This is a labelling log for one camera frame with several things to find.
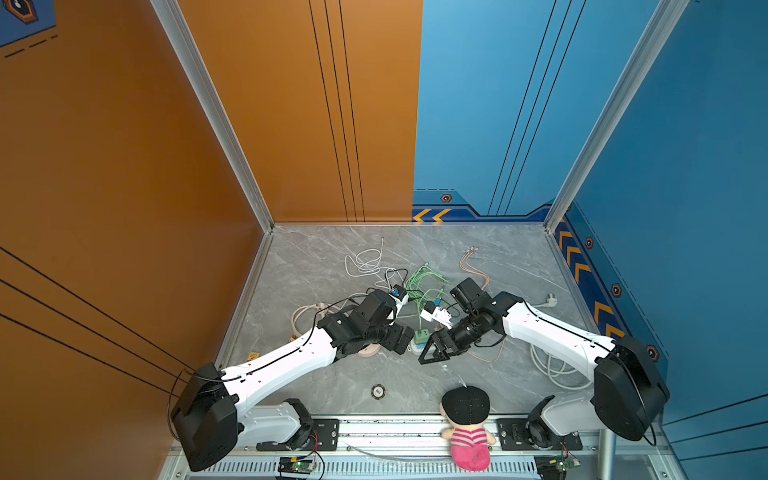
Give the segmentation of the white blue power strip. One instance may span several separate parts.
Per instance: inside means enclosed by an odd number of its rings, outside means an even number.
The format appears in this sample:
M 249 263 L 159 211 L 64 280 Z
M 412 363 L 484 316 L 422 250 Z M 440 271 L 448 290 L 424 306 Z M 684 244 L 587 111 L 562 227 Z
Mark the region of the white blue power strip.
M 420 355 L 424 351 L 425 345 L 426 341 L 424 339 L 420 339 L 419 341 L 412 339 L 409 343 L 408 349 L 415 355 Z

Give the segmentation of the green charger adapter front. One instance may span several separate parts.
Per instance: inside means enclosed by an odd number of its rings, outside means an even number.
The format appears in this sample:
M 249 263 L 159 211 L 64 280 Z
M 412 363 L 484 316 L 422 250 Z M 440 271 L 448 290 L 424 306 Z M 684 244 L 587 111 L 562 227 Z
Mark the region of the green charger adapter front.
M 414 335 L 414 343 L 416 345 L 424 345 L 430 336 L 430 332 L 427 329 L 420 329 Z

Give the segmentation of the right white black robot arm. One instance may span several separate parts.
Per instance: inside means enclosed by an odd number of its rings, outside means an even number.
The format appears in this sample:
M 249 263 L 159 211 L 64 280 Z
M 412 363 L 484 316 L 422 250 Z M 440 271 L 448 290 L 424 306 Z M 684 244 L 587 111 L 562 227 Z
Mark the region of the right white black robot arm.
M 557 439 L 574 432 L 602 429 L 630 441 L 655 441 L 653 422 L 670 392 L 643 342 L 577 328 L 520 296 L 508 292 L 492 296 L 471 278 L 453 288 L 451 295 L 465 314 L 457 323 L 432 301 L 420 312 L 422 319 L 442 326 L 426 341 L 420 363 L 462 355 L 495 331 L 550 354 L 587 379 L 588 388 L 548 396 L 536 405 L 525 424 L 528 444 L 549 449 Z

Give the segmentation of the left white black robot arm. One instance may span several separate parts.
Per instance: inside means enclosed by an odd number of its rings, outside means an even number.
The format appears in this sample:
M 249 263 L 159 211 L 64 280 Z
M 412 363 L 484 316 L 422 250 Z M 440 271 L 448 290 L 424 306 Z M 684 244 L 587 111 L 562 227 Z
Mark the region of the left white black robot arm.
M 408 300 L 402 286 L 374 289 L 361 301 L 342 299 L 317 309 L 306 333 L 256 360 L 223 369 L 208 363 L 192 372 L 168 410 L 189 469 L 206 470 L 241 447 L 313 445 L 314 420 L 300 400 L 266 405 L 264 399 L 371 345 L 403 354 L 414 336 L 397 321 Z

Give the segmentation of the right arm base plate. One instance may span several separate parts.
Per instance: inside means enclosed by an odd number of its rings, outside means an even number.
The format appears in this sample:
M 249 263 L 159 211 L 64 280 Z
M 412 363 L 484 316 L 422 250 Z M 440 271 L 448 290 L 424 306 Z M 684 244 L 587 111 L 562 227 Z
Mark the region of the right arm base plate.
M 554 451 L 562 447 L 569 451 L 583 449 L 577 433 L 557 436 L 541 421 L 500 418 L 496 420 L 496 426 L 503 451 Z

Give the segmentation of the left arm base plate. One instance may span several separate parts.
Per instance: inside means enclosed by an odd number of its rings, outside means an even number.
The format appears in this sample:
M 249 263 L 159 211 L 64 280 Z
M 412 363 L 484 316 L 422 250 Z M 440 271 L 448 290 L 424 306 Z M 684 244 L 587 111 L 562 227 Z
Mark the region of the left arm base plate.
M 338 419 L 319 419 L 302 423 L 299 429 L 286 441 L 262 442 L 258 451 L 335 451 L 339 438 Z

